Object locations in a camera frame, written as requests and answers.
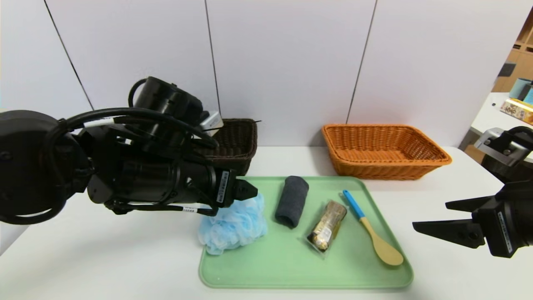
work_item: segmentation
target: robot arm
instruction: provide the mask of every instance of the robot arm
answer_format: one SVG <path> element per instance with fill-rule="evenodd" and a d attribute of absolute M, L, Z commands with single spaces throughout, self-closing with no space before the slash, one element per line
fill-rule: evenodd
<path fill-rule="evenodd" d="M 515 127 L 487 130 L 474 144 L 507 167 L 533 150 L 533 130 Z M 510 258 L 533 245 L 533 181 L 508 182 L 494 196 L 446 203 L 446 208 L 472 213 L 471 219 L 413 222 L 416 231 L 470 248 L 487 244 L 494 256 Z"/>
<path fill-rule="evenodd" d="M 59 121 L 28 110 L 1 113 L 0 221 L 46 221 L 85 189 L 93 202 L 116 214 L 175 210 L 216 215 L 234 200 L 257 195 L 234 170 L 214 166 L 195 152 L 195 144 L 217 146 L 201 129 L 209 113 L 197 98 L 157 78 L 142 83 L 130 108 Z"/>

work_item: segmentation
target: sticker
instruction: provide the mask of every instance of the sticker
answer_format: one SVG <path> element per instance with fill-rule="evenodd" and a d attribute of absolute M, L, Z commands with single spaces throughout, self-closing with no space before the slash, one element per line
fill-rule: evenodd
<path fill-rule="evenodd" d="M 197 208 L 192 208 L 192 207 L 183 207 L 183 211 L 186 211 L 186 212 L 197 212 L 198 209 Z"/>
<path fill-rule="evenodd" d="M 513 252 L 513 246 L 511 245 L 511 239 L 509 238 L 509 232 L 507 231 L 507 226 L 505 226 L 505 220 L 503 218 L 502 212 L 498 212 L 498 219 L 500 221 L 500 226 L 502 227 L 503 237 L 505 238 L 505 243 L 507 244 L 507 251 L 509 253 Z"/>
<path fill-rule="evenodd" d="M 318 234 L 317 239 L 327 243 L 329 242 L 329 239 L 331 237 L 332 237 L 332 230 L 327 227 L 324 227 L 324 229 L 322 229 L 322 231 Z"/>
<path fill-rule="evenodd" d="M 102 126 L 102 125 L 115 124 L 115 119 L 114 118 L 116 118 L 116 117 L 115 116 L 114 117 L 105 117 L 105 118 L 101 118 L 99 120 L 85 122 L 85 123 L 83 123 L 83 127 L 89 128 L 89 127 L 98 127 L 98 126 Z"/>
<path fill-rule="evenodd" d="M 226 194 L 226 187 L 228 186 L 228 180 L 230 179 L 230 173 L 228 171 L 222 171 L 222 178 L 220 179 L 219 193 L 216 196 L 218 203 L 224 202 L 224 195 Z"/>

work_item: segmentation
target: rolled sock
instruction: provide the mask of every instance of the rolled sock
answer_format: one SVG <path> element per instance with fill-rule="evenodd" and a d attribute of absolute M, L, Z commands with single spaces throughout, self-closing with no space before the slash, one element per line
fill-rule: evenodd
<path fill-rule="evenodd" d="M 298 226 L 308 191 L 309 184 L 302 177 L 289 176 L 285 179 L 278 209 L 274 215 L 280 224 L 289 228 Z"/>

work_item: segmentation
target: white wall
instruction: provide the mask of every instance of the white wall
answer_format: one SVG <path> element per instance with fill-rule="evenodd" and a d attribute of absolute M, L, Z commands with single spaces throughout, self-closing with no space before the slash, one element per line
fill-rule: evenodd
<path fill-rule="evenodd" d="M 47 0 L 95 109 L 127 106 L 148 75 L 219 110 L 202 0 Z"/>
<path fill-rule="evenodd" d="M 378 0 L 350 123 L 418 127 L 458 146 L 531 0 Z"/>
<path fill-rule="evenodd" d="M 223 117 L 251 117 L 260 146 L 322 142 L 344 123 L 374 0 L 208 0 Z"/>
<path fill-rule="evenodd" d="M 2 0 L 0 111 L 55 118 L 91 110 L 42 0 Z M 0 254 L 27 226 L 0 223 Z"/>

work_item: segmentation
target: wicker basket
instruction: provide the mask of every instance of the wicker basket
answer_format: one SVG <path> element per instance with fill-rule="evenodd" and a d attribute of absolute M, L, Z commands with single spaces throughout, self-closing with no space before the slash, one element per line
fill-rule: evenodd
<path fill-rule="evenodd" d="M 451 163 L 435 142 L 406 125 L 331 124 L 322 134 L 339 175 L 413 180 Z"/>
<path fill-rule="evenodd" d="M 255 121 L 224 119 L 224 127 L 213 137 L 219 142 L 217 148 L 194 146 L 195 151 L 213 161 L 215 166 L 236 170 L 241 176 L 246 175 L 257 150 Z"/>

